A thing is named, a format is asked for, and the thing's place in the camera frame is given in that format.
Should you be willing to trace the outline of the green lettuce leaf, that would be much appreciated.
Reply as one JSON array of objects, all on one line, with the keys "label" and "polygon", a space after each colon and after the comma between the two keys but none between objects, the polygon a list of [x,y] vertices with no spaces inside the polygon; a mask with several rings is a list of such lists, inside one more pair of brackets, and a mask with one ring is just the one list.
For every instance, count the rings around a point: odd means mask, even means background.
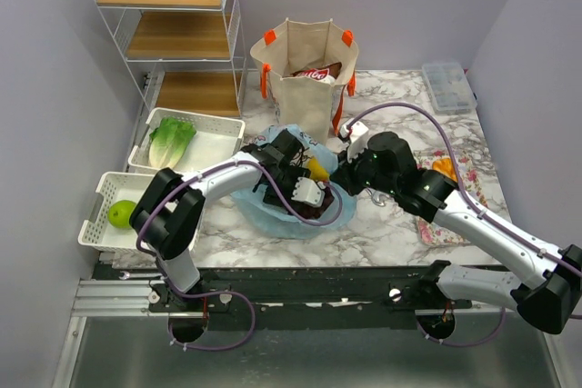
[{"label": "green lettuce leaf", "polygon": [[174,168],[196,135],[195,127],[174,117],[164,117],[150,134],[148,163],[154,168]]}]

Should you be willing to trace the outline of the braided golden bread loaf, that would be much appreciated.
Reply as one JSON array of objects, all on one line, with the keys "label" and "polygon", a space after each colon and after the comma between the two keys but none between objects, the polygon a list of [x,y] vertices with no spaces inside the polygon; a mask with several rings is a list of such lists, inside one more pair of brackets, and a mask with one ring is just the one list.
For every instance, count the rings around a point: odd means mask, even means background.
[{"label": "braided golden bread loaf", "polygon": [[450,157],[442,157],[436,159],[432,163],[432,169],[440,172],[441,174],[445,175],[446,177],[450,178],[455,182],[458,181],[457,172]]}]

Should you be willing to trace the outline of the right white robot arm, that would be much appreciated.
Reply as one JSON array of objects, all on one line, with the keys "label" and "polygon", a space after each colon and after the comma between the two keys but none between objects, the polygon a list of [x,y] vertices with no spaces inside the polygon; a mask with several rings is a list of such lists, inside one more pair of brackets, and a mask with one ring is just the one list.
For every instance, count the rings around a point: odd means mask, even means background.
[{"label": "right white robot arm", "polygon": [[493,214],[459,183],[417,165],[409,144],[393,132],[370,134],[343,127],[347,144],[331,179],[349,194],[366,189],[390,196],[405,212],[446,228],[492,256],[504,272],[436,262],[422,281],[420,301],[437,308],[448,300],[489,303],[517,312],[544,333],[559,334],[581,298],[581,249],[560,248]]}]

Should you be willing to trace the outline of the beige canvas tote bag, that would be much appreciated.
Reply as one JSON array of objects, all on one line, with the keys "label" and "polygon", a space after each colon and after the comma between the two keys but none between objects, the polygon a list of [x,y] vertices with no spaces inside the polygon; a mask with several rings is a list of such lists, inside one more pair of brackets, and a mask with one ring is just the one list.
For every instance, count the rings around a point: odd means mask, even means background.
[{"label": "beige canvas tote bag", "polygon": [[[359,48],[349,30],[331,19],[303,23],[286,19],[266,31],[250,49],[259,73],[261,95],[276,109],[281,125],[296,124],[323,144],[337,132],[344,98],[355,94]],[[341,62],[334,85],[291,74]]]}]

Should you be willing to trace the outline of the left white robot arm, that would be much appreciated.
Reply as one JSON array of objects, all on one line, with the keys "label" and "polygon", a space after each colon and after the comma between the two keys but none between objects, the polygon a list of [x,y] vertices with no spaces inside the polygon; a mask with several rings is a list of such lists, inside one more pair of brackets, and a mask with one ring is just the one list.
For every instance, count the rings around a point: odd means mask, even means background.
[{"label": "left white robot arm", "polygon": [[288,130],[266,144],[249,144],[227,160],[190,175],[170,168],[158,171],[129,218],[137,233],[138,250],[155,257],[158,268],[173,285],[170,299],[183,311],[195,309],[202,297],[200,273],[190,255],[190,244],[204,209],[242,189],[269,184],[291,201],[306,171],[292,160],[305,147]]}]

